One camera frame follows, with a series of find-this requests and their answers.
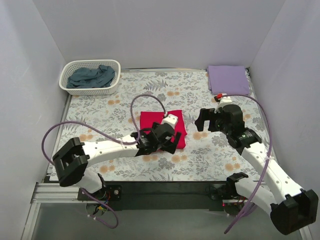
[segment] dark green cloth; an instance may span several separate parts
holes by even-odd
[[[92,89],[110,87],[115,77],[115,70],[110,66],[100,65],[98,69],[79,68],[68,78],[67,89]]]

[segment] table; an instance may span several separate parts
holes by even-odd
[[[248,73],[250,95],[254,97]],[[156,152],[151,155],[109,160],[93,165],[105,181],[225,181],[236,172],[259,179],[255,169],[229,146],[226,137],[218,132],[198,132],[194,121],[201,108],[215,108],[217,103],[208,90],[205,71],[123,72],[114,94],[105,96],[72,96],[66,112],[67,121],[87,123],[114,138],[135,132],[130,116],[131,100],[139,94],[159,98],[167,111],[182,110],[188,135],[186,147],[174,155]],[[231,97],[243,111],[246,127],[255,130],[266,146],[269,144],[266,127],[255,102],[245,97]],[[161,111],[150,97],[141,97],[134,104],[134,118],[139,122],[141,111]],[[86,127],[68,124],[58,139],[60,149],[70,138],[81,141],[103,141],[105,138]],[[57,181],[53,167],[50,181]]]

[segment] leaf pattern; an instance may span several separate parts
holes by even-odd
[[[255,169],[232,149],[220,132],[198,132],[194,125],[201,108],[215,108],[217,103],[208,90],[206,72],[124,72],[114,94],[104,96],[72,96],[66,119],[80,121],[120,138],[135,132],[130,115],[132,99],[139,94],[159,98],[167,111],[182,109],[186,147],[174,155],[156,152],[147,156],[117,158],[91,166],[106,181],[224,181],[236,172],[245,172],[255,180]],[[250,83],[251,96],[253,89]],[[246,127],[255,130],[266,146],[269,140],[257,104],[243,97],[232,97],[243,111]],[[134,119],[139,122],[142,111],[161,111],[148,97],[134,103]],[[106,138],[77,124],[63,126],[58,149],[70,138],[84,142],[105,141]],[[50,176],[57,180],[53,167]]]

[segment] white basket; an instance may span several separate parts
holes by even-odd
[[[114,69],[115,75],[109,87],[101,88],[67,88],[68,78],[79,68],[97,69],[99,65],[110,66]],[[59,79],[59,86],[71,95],[91,96],[113,94],[117,88],[120,78],[121,67],[116,60],[81,60],[72,61],[64,66]]]

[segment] red cloth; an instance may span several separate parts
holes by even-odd
[[[182,110],[168,111],[168,114],[178,117],[178,123],[175,125],[174,131],[181,133],[180,140],[177,145],[177,149],[184,149],[186,146],[185,136],[187,135],[185,123],[182,115]],[[142,111],[140,115],[140,129],[151,128],[154,122],[161,123],[164,118],[164,112],[161,111]]]

